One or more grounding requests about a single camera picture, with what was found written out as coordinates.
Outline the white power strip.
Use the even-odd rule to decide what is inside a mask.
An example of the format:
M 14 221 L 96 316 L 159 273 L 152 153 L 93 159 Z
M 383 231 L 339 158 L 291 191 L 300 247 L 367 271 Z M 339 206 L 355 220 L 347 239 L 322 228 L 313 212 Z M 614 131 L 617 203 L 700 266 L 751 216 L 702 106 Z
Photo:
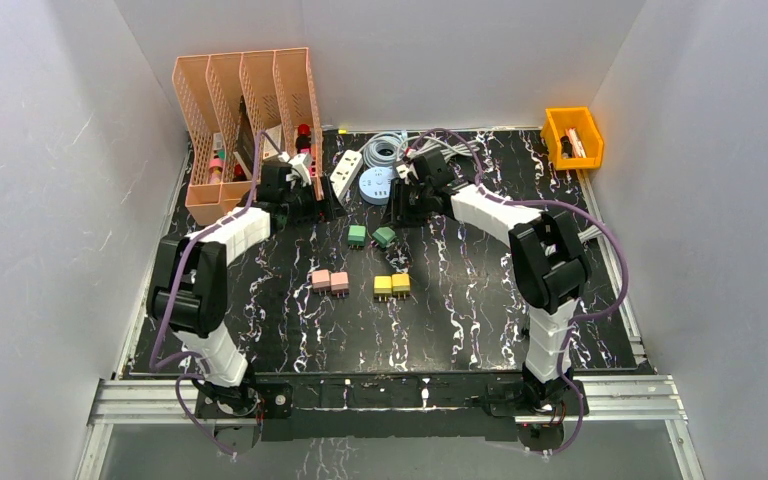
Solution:
M 329 180 L 332 190 L 341 204 L 347 198 L 347 192 L 363 166 L 363 155 L 355 150 L 346 150 L 341 155 Z

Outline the green plug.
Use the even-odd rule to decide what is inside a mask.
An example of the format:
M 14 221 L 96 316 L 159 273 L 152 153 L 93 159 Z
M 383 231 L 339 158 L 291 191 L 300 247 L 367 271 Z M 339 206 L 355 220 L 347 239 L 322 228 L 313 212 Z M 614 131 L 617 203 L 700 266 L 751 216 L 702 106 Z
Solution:
M 361 249 L 366 245 L 367 229 L 363 225 L 352 224 L 348 228 L 347 243 L 350 248 Z
M 386 250 L 394 243 L 396 232 L 388 226 L 383 226 L 373 232 L 372 238 L 377 247 Z

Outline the round blue power socket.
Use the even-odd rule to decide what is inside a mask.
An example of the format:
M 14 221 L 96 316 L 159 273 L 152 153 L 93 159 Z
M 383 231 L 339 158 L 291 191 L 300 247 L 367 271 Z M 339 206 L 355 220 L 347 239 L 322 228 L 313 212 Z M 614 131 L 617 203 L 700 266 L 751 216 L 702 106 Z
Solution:
M 391 193 L 391 182 L 395 176 L 392 166 L 370 167 L 364 170 L 358 181 L 362 200 L 371 205 L 386 205 Z

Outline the pink plug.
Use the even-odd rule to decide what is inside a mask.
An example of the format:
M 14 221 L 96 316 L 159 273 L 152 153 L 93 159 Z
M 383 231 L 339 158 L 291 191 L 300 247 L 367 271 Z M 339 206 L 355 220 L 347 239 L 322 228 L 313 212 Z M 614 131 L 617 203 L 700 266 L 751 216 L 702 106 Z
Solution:
M 338 298 L 348 295 L 350 291 L 349 275 L 345 271 L 332 272 L 330 274 L 330 293 Z
M 331 288 L 331 272 L 327 269 L 315 270 L 310 275 L 311 290 L 314 293 L 325 293 Z

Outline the yellow plug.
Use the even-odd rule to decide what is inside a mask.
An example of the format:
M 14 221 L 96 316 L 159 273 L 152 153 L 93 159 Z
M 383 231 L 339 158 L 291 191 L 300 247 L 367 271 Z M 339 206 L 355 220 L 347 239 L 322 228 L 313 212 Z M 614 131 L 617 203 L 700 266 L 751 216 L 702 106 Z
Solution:
M 383 302 L 393 295 L 392 277 L 390 275 L 377 275 L 373 278 L 373 297 L 376 301 Z
M 392 296 L 405 298 L 411 294 L 411 280 L 408 273 L 394 273 L 391 275 Z

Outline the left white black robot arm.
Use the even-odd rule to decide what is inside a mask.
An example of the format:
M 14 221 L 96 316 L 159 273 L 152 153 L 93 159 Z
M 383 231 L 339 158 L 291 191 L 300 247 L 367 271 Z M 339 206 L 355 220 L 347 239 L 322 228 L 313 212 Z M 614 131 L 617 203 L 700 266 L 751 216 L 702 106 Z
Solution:
M 186 236 L 161 239 L 146 304 L 160 329 L 150 366 L 161 368 L 168 332 L 183 353 L 202 369 L 205 382 L 222 387 L 220 403 L 235 416 L 254 411 L 257 387 L 244 380 L 248 362 L 225 323 L 229 266 L 249 249 L 288 226 L 331 221 L 343 215 L 347 182 L 313 176 L 301 156 L 271 159 L 259 168 L 259 181 L 214 223 Z

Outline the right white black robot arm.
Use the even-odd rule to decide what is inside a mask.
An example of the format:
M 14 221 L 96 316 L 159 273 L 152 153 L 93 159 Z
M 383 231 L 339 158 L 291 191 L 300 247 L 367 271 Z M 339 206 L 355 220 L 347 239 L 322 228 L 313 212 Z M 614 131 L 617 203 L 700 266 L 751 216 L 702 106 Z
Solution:
M 571 215 L 515 205 L 458 176 L 438 151 L 394 168 L 387 220 L 416 226 L 434 215 L 471 225 L 506 245 L 516 288 L 527 303 L 528 350 L 516 400 L 550 413 L 568 387 L 567 335 L 591 268 Z

